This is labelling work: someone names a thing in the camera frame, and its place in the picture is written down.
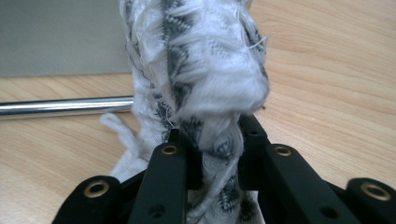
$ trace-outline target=light wood grain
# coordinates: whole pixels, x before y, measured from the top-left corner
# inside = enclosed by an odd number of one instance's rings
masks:
[[[396,3],[255,0],[251,12],[270,36],[271,94],[256,113],[270,140],[340,187],[367,176],[396,188]],[[3,102],[129,94],[128,74],[0,79]],[[0,120],[0,223],[50,223],[122,152],[98,115]]]

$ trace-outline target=wooden table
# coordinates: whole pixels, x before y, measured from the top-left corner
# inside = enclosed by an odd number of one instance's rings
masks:
[[[396,188],[396,3],[255,0],[271,94],[256,117],[340,187]],[[128,74],[0,79],[2,102],[133,94]],[[134,117],[121,115],[138,129]],[[0,223],[49,223],[72,189],[124,148],[99,115],[0,120]]]

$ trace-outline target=silver rod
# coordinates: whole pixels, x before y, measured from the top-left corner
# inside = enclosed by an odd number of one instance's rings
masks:
[[[133,96],[0,103],[0,119],[29,119],[130,111]]]

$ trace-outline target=wooden surface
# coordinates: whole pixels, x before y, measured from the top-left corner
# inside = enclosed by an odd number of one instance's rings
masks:
[[[251,12],[270,36],[272,91],[256,113],[270,140],[340,187],[367,176],[396,188],[396,3],[255,0]],[[0,79],[2,102],[129,94],[128,74]],[[0,223],[50,223],[123,150],[98,115],[0,120]]]

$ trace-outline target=black and white cloth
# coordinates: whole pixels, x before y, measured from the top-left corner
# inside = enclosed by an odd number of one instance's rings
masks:
[[[265,38],[244,0],[120,0],[134,76],[132,132],[102,122],[127,147],[111,173],[123,181],[147,168],[152,150],[179,128],[203,154],[204,187],[189,192],[188,223],[263,223],[255,192],[238,187],[243,153],[237,121],[268,94]]]

